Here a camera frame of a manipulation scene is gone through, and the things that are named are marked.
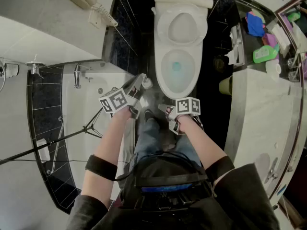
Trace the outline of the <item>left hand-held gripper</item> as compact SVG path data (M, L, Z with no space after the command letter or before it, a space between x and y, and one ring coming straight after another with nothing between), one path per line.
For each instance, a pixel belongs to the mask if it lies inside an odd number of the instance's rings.
M115 89L100 97L98 100L103 110L107 114L114 114L122 110L124 107L129 106L131 118L138 119L142 109L140 101L128 94L125 94L125 92L130 92L134 89L139 90L146 77L147 75L144 73L138 74L124 83L124 89Z

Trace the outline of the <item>white toilet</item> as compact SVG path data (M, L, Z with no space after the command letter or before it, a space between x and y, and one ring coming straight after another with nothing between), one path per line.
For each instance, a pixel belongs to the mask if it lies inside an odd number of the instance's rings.
M157 81L170 99L193 91L201 69L208 10L213 0L154 0L154 56Z

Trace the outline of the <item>person's right forearm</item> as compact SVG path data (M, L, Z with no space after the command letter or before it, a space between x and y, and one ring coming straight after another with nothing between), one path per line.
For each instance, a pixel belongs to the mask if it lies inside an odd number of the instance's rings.
M178 118L180 130L184 132L193 145L205 169L217 162L226 153L192 120L188 115Z

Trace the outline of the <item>recessed toilet paper holder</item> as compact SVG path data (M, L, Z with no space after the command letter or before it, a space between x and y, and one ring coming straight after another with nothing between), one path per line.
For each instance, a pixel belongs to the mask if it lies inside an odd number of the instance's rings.
M233 49L225 55L229 59L229 65L234 67L245 65L244 43L239 23L231 28L230 38Z

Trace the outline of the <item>person's black shoe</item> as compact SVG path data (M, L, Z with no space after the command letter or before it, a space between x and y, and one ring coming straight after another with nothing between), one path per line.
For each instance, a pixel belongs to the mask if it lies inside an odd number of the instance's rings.
M154 113L150 109L145 110L144 111L144 120L147 122L151 118L155 119Z

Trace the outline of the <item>white bathtub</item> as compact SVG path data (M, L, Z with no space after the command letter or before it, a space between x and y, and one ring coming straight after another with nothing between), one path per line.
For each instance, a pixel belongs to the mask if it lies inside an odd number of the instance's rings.
M62 78L62 113L64 134L70 135L86 126L99 112L94 128L103 135L110 123L111 116L102 110L99 98L112 88L120 88L133 77L121 68L100 61L86 62L81 68L80 88L75 88L74 70L76 64L64 66ZM75 185L82 188L85 165L90 155L98 147L100 138L94 132L80 133L66 139L66 148Z

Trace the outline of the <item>chrome bathtub faucet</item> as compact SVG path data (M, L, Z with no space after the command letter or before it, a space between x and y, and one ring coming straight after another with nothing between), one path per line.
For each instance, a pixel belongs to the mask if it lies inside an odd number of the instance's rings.
M84 76L86 72L93 70L91 67L83 66L81 64L77 64L74 69L74 88L80 89L81 84L80 84L80 79L81 76Z

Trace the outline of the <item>round floor drain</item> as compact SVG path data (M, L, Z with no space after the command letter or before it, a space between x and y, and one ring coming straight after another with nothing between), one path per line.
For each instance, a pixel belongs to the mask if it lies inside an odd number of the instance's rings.
M225 69L225 63L222 57L215 57L213 59L213 66L216 71L218 72L224 72Z

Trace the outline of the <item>black armband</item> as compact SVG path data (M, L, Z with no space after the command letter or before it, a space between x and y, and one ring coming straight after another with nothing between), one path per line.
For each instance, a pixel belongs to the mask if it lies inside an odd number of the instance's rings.
M118 168L116 165L104 159L91 155L87 161L85 169L105 179L115 181Z

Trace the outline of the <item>black light stand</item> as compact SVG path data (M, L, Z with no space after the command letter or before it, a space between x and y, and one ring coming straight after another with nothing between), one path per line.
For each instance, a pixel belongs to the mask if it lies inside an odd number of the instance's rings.
M99 133L95 129L95 127L94 127L94 125L95 125L96 121L98 120L98 117L100 116L102 111L103 111L103 108L101 108L94 115L94 117L89 121L89 123L87 125L83 126L83 128L81 130L79 130L77 132L74 132L72 134L69 134L67 136L60 137L60 138L55 139L55 140L50 140L50 141L48 141L44 145L41 145L41 146L38 146L38 147L34 147L33 149L24 151L24 152L16 154L16 155L13 155L13 156L8 157L6 159L1 159L0 160L0 165L6 164L6 163L11 162L11 161L16 161L16 160L18 160L19 158L21 158L23 156L26 156L26 155L29 155L31 153L37 152L37 151L42 150L42 149L44 149L44 148L46 148L46 147L48 147L48 146L50 146L52 144L57 144L59 142L62 142L64 140L68 139L68 138L74 137L74 136L79 135L81 133L89 134L89 135L94 136L96 138L102 138L103 135L101 133Z

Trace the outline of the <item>marble vanity counter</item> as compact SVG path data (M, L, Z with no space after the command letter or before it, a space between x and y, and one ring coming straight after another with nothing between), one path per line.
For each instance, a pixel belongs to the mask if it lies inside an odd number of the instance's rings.
M292 100L286 96L290 88L287 60L295 56L295 51L292 43L286 57L279 50L275 59L279 60L281 73L279 76L267 74L266 61L258 64L253 62L253 52L264 44L261 37L248 33L248 12L262 19L265 33L271 34L266 26L272 21L282 27L276 14L270 15L239 1L227 12L230 28L240 24L245 65L233 69L232 95L228 95L232 102L224 151L236 167L248 163L256 165L269 197L268 189L273 179L266 184L264 180L276 157L275 170L278 167L290 130Z

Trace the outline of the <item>green cleaner bottle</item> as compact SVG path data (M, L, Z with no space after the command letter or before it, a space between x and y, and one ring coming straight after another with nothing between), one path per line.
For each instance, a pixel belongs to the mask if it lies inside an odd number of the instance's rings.
M264 45L253 52L253 62L258 64L261 62L273 60L277 57L278 53L279 53L278 44L275 47L272 47L270 45Z

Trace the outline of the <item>white shower holder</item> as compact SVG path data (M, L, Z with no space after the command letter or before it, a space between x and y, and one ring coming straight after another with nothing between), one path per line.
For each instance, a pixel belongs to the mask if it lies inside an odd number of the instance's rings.
M19 63L0 58L0 62L5 68L6 78L17 76L19 73ZM0 78L4 78L4 70L0 64Z

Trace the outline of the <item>white amenity tray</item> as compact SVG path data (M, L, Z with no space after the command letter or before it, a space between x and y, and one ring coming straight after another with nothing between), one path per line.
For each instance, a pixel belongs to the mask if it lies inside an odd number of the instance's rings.
M275 35L277 42L279 44L280 52L285 58L290 49L291 43L284 29L279 24L277 24L275 21L270 22L266 26L266 28L271 34Z

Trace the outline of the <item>beige wall plate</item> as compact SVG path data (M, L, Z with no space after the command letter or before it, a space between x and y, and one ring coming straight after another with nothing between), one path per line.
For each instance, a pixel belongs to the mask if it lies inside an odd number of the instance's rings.
M92 24L95 28L99 29L101 27L101 16L96 10L91 10L89 14L88 22Z

